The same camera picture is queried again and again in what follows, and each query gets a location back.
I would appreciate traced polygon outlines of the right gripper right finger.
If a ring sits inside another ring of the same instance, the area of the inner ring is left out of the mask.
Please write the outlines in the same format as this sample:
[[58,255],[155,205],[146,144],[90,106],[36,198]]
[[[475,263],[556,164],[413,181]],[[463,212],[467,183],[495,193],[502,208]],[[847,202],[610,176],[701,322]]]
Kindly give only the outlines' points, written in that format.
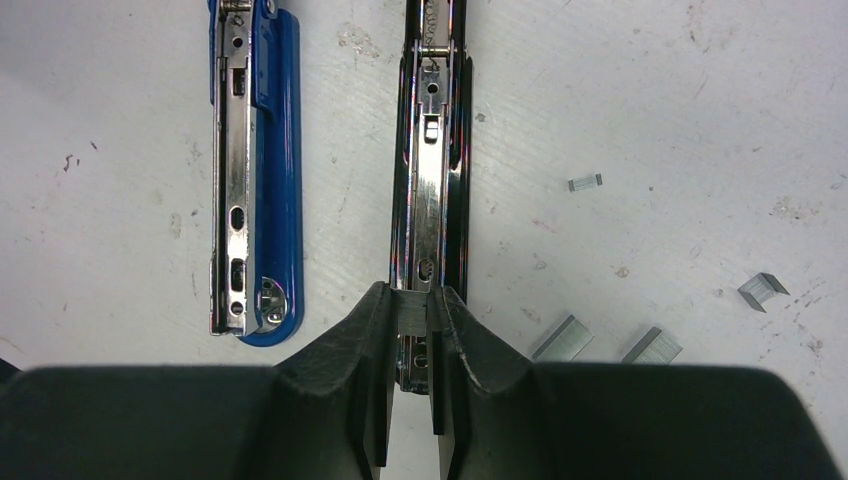
[[427,299],[445,479],[837,479],[794,391],[758,369],[535,363],[451,289]]

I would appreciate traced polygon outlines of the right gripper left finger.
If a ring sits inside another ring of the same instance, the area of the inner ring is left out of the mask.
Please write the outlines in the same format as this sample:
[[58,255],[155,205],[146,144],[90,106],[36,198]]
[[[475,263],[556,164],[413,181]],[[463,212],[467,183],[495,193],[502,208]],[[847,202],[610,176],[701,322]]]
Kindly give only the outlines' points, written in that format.
[[375,479],[398,296],[374,284],[276,366],[55,367],[1,391],[5,479]]

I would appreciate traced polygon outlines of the black stapler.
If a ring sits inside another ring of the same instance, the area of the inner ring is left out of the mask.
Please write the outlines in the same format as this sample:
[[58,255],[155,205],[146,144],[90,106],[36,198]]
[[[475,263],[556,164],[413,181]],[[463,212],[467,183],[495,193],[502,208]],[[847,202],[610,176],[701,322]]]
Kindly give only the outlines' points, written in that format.
[[473,60],[467,4],[409,1],[399,63],[389,278],[467,297]]

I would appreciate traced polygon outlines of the blue stapler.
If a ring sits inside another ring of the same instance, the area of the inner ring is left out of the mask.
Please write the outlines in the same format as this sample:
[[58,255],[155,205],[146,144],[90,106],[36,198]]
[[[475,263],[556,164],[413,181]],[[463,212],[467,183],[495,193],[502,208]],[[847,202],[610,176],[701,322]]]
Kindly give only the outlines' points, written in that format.
[[304,316],[300,25],[278,1],[208,3],[209,330],[253,347]]

